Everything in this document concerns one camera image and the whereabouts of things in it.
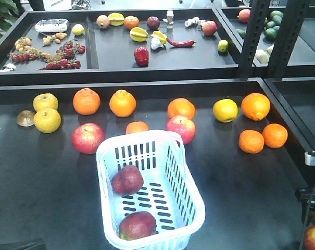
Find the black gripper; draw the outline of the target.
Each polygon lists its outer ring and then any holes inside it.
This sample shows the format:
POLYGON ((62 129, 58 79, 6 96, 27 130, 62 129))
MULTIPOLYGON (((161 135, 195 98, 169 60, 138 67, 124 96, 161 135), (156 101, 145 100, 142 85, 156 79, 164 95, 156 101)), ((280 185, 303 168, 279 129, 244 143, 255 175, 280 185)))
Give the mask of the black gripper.
POLYGON ((311 196, 313 189, 310 187, 297 189, 295 196, 301 203, 301 220, 303 223, 315 223, 315 192, 311 196))

